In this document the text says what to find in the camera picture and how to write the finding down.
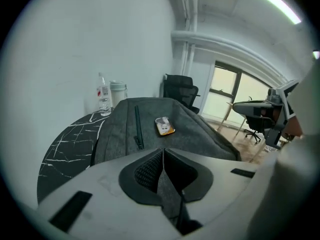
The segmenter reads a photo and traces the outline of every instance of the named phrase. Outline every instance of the table leg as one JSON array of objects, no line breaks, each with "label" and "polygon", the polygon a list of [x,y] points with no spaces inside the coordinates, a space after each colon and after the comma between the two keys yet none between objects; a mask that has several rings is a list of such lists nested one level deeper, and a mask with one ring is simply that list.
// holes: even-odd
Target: table leg
[{"label": "table leg", "polygon": [[224,116],[224,119],[223,119],[222,122],[219,124],[218,129],[216,129],[217,131],[219,131],[219,129],[220,129],[220,127],[223,125],[224,121],[227,120],[227,118],[228,118],[228,116],[229,116],[229,114],[230,114],[230,112],[231,112],[231,109],[232,109],[232,106],[229,105],[229,109],[228,109],[228,111],[226,112],[226,114],[225,114],[225,116]]},{"label": "table leg", "polygon": [[243,126],[243,125],[244,125],[244,123],[245,123],[245,121],[246,121],[246,118],[244,118],[244,119],[243,119],[242,124],[241,124],[240,128],[238,129],[238,131],[236,132],[235,136],[237,136],[237,135],[238,135],[238,133],[240,132],[240,130],[241,130],[241,128],[242,128],[242,126]]},{"label": "table leg", "polygon": [[255,155],[251,158],[251,160],[249,161],[249,163],[251,163],[267,146],[266,144],[266,140],[264,140],[264,142],[261,144],[259,150],[257,151],[257,153],[255,153]]}]

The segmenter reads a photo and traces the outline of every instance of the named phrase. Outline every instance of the round table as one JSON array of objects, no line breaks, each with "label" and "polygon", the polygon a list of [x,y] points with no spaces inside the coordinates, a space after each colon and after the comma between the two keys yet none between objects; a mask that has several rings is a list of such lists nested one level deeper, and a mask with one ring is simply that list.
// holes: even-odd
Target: round table
[{"label": "round table", "polygon": [[40,203],[52,191],[89,168],[91,154],[106,116],[88,114],[62,131],[46,152],[37,182]]}]

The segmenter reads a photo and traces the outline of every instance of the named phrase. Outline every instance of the wooden floor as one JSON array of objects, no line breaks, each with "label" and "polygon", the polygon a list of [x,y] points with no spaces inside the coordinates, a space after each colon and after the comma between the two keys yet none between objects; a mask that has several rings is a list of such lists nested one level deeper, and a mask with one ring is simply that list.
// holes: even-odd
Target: wooden floor
[{"label": "wooden floor", "polygon": [[[218,129],[218,124],[208,122],[215,130]],[[218,131],[221,133],[228,141],[232,143],[232,145],[240,152],[241,158],[243,162],[249,162],[254,155],[257,153],[261,145],[264,144],[264,139],[261,138],[261,142],[255,145],[256,141],[255,138],[252,136],[245,137],[246,134],[243,132],[243,129],[240,130],[238,135],[236,136],[238,130],[222,126]],[[268,152],[263,150],[257,157],[254,158],[251,163],[253,164],[260,164],[264,159],[264,156],[267,156]]]}]

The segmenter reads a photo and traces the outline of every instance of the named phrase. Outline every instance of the ceiling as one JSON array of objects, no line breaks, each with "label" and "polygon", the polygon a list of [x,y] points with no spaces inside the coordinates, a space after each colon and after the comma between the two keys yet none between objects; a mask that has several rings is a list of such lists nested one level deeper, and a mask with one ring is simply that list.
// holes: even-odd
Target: ceiling
[{"label": "ceiling", "polygon": [[286,49],[291,60],[307,72],[314,63],[312,51],[319,49],[315,30],[294,0],[283,0],[300,17],[294,25],[278,8],[267,0],[199,0],[203,14],[220,14],[242,21],[266,33],[272,45]]}]

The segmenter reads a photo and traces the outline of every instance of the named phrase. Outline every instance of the ceiling light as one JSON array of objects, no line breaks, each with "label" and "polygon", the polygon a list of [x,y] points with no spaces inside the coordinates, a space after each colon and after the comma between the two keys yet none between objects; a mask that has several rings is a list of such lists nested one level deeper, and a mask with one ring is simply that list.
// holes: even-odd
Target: ceiling light
[{"label": "ceiling light", "polygon": [[313,51],[313,56],[315,57],[316,60],[319,59],[319,57],[320,57],[320,51],[314,50],[314,51]]},{"label": "ceiling light", "polygon": [[268,0],[274,6],[276,6],[280,11],[282,11],[292,22],[293,24],[298,24],[301,22],[299,17],[294,13],[293,10],[282,0]]}]

